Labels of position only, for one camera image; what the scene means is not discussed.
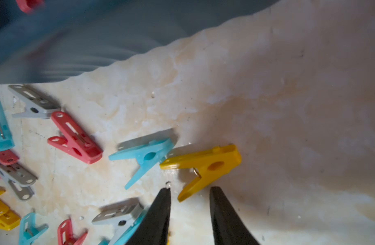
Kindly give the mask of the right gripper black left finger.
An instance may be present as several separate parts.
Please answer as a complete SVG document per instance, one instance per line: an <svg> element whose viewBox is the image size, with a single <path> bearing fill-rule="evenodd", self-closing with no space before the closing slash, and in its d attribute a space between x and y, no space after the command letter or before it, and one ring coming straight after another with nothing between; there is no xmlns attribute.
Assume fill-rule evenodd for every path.
<svg viewBox="0 0 375 245"><path fill-rule="evenodd" d="M171 190L162 188L127 245L166 245L171 213Z"/></svg>

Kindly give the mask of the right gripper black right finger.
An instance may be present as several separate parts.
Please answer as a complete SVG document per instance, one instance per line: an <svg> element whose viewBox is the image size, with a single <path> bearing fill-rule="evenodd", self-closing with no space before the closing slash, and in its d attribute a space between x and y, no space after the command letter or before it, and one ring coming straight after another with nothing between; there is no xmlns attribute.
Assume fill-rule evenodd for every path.
<svg viewBox="0 0 375 245"><path fill-rule="evenodd" d="M222 189L210 189L210 214L216 245L259 245Z"/></svg>

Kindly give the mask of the yellow clothespin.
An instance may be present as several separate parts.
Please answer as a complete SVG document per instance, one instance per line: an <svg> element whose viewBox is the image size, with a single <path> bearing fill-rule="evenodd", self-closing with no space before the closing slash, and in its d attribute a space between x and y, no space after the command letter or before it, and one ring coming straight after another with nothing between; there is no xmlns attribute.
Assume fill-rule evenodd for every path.
<svg viewBox="0 0 375 245"><path fill-rule="evenodd" d="M0 187L0 196L5 190ZM20 225L21 218L0 200L0 230L11 231Z"/></svg>
<svg viewBox="0 0 375 245"><path fill-rule="evenodd" d="M166 159L160 164L160 168L163 170L193 168L197 171L197 177L186 185L178 196L178 201L183 202L230 173L241 162L242 157L236 145L228 145Z"/></svg>

